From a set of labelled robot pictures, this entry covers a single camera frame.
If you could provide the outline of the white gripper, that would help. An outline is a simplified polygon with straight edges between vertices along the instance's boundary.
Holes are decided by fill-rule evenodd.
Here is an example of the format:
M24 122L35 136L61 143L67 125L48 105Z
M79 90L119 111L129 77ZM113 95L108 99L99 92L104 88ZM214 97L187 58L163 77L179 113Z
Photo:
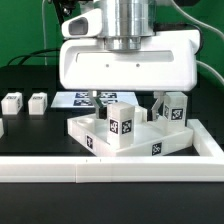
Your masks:
M156 121L164 91L189 91L197 82L196 29L151 29L145 10L114 14L93 9L63 23L59 77L66 89L86 89L97 119L107 118L96 90L154 91L148 120Z

